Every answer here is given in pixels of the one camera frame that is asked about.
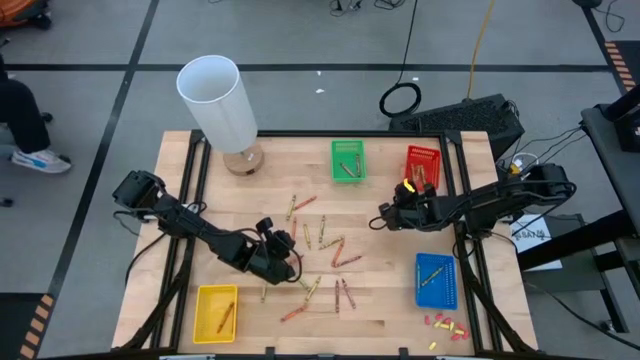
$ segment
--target lamp base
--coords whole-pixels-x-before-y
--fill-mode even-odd
[[[222,159],[224,160],[224,166],[233,175],[247,176],[260,170],[264,163],[264,153],[260,145],[253,144],[245,151],[236,154],[224,154]]]
[[[573,0],[573,2],[578,6],[588,9],[596,8],[602,4],[602,0]]]

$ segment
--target desk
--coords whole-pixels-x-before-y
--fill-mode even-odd
[[[164,179],[167,191],[177,196],[180,190],[190,132],[165,133],[155,173]],[[296,250],[306,254],[303,278],[308,283],[322,275],[318,291],[309,310],[281,324],[280,317],[300,306],[304,290],[298,284],[270,286],[266,302],[260,303],[264,282],[250,274],[239,273],[216,260],[207,246],[197,241],[184,319],[180,324],[180,353],[264,354],[275,347],[278,354],[335,353],[343,355],[397,355],[406,347],[411,355],[474,353],[468,341],[453,342],[449,332],[425,326],[424,315],[435,310],[419,309],[414,304],[414,263],[417,252],[451,254],[454,242],[452,227],[441,232],[377,231],[368,228],[369,219],[378,215],[378,205],[391,201],[395,185],[402,179],[406,149],[418,144],[439,149],[434,138],[397,137],[388,132],[363,133],[367,179],[358,185],[334,184],[330,174],[330,142],[333,137],[310,136],[309,132],[292,132],[288,136],[258,138],[265,164],[249,177],[231,175],[223,165],[222,154],[212,151],[203,200],[208,209],[203,218],[226,229],[252,227],[264,216],[273,219],[275,228],[287,231],[291,222],[285,214],[291,196],[304,200],[318,199],[296,212],[298,241]],[[467,170],[472,188],[497,180],[486,133],[461,133]],[[455,151],[451,163],[457,169]],[[460,174],[454,172],[456,191],[461,191]],[[444,171],[441,172],[439,194],[447,194]],[[191,184],[190,193],[195,191]],[[343,256],[364,255],[363,259],[336,271],[329,265],[333,250],[311,250],[304,243],[302,224],[309,225],[313,249],[317,249],[320,218],[326,215],[325,239],[344,234],[347,242]],[[495,231],[508,234],[506,227]],[[159,234],[155,225],[143,225],[138,240],[140,251]],[[158,299],[168,243],[162,242],[145,254],[133,268],[127,286],[113,345],[126,342],[146,319]],[[499,238],[484,241],[484,251],[496,305],[511,326],[529,345],[536,347],[517,259],[511,244]],[[339,277],[349,284],[357,308],[347,306],[344,294],[341,311],[334,312],[334,285]],[[458,277],[458,310],[445,311],[445,316],[468,324],[467,302]],[[199,285],[234,283],[239,287],[236,340],[232,344],[195,345],[192,342],[194,308]],[[483,344],[490,349],[486,316],[478,303]],[[167,311],[161,345],[168,344],[168,328],[174,310]],[[431,341],[438,347],[429,351]]]

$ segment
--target black floor line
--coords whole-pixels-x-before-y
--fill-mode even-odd
[[[589,23],[589,27],[591,28],[591,32],[593,36],[596,38],[596,42],[598,43],[598,47],[600,48],[600,52],[602,52],[602,56],[604,56],[607,61],[607,66],[612,70],[613,78],[616,80],[616,85],[618,85],[618,90],[620,90],[620,94],[624,95],[627,93],[624,84],[622,83],[622,79],[618,75],[617,71],[613,71],[615,69],[615,65],[613,64],[613,60],[609,57],[609,53],[607,52],[607,48],[604,45],[606,40],[604,39],[604,35],[602,34],[602,30],[600,30],[600,26],[596,21],[596,18],[593,16],[593,11],[588,8],[582,8],[582,12],[584,16],[587,18],[587,22]]]
[[[129,64],[5,64],[8,71],[127,71]]]
[[[184,64],[136,64],[135,71],[173,71]],[[125,64],[7,64],[10,71],[128,71]],[[240,71],[400,71],[402,64],[238,64]],[[465,64],[407,64],[406,71],[468,72]],[[609,65],[476,65],[476,72],[592,73],[611,72]]]
[[[102,139],[100,140],[100,146],[98,147],[98,151],[93,160],[89,178],[87,179],[84,190],[82,191],[80,204],[78,205],[76,213],[73,217],[71,228],[69,229],[67,239],[65,240],[64,246],[62,248],[62,254],[60,255],[60,259],[58,260],[58,264],[56,265],[51,283],[49,284],[48,293],[56,299],[60,295],[62,285],[64,284],[65,277],[67,276],[73,253],[75,252],[76,245],[78,244],[78,239],[80,238],[82,226],[84,225],[84,221],[87,217],[89,206],[91,205],[91,200],[93,199],[93,194],[95,193],[96,186],[98,185],[98,179],[100,178],[105,159],[107,158],[109,146],[111,145],[111,140],[113,139],[113,134],[116,130],[116,126],[118,125],[118,121],[120,120],[122,107],[124,106],[124,103],[127,99],[127,94],[129,93],[131,80],[133,80],[133,75],[135,74],[135,66],[140,60],[142,48],[144,47],[147,35],[149,34],[149,29],[151,28],[151,23],[153,22],[153,17],[155,15],[156,9],[158,8],[159,1],[160,0],[152,0],[149,4],[147,15],[145,16],[144,22],[142,24],[142,29],[140,29],[138,40],[136,41],[133,53],[131,54],[126,73],[124,75],[122,83],[120,84],[120,90],[118,90],[118,95],[116,96],[113,108],[111,109],[109,121],[107,122],[107,125],[104,129]]]

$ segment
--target yellow cable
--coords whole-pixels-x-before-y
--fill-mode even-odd
[[[467,88],[467,99],[471,98],[471,88],[473,88],[473,70],[476,67],[476,56],[478,55],[478,48],[480,48],[480,41],[482,41],[482,37],[484,36],[484,31],[487,28],[487,24],[489,23],[491,11],[493,10],[493,5],[495,3],[496,0],[491,0],[491,3],[489,3],[489,10],[487,10],[487,14],[484,16],[482,28],[480,29],[480,34],[478,35],[478,40],[476,41],[476,47],[475,49],[473,49],[473,59],[471,59],[471,70],[469,71],[469,88]]]

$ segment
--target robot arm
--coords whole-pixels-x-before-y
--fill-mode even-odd
[[[178,199],[167,193],[160,178],[146,171],[130,172],[113,197],[118,205],[140,220],[145,215],[158,218],[158,227],[169,236],[199,238],[218,255],[218,260],[237,270],[250,271],[273,285],[295,276],[295,271],[285,261],[293,251],[295,241],[285,231],[271,232],[270,218],[262,219],[256,225],[256,231],[219,229],[182,206]],[[243,234],[245,230],[257,233],[260,240]]]
[[[530,205],[562,204],[575,192],[560,166],[537,165],[528,174],[526,179],[511,177],[459,196],[436,196],[430,184],[418,194],[415,184],[405,180],[396,186],[393,205],[379,206],[380,218],[391,231],[438,231],[464,216],[468,234],[481,237],[500,218]]]

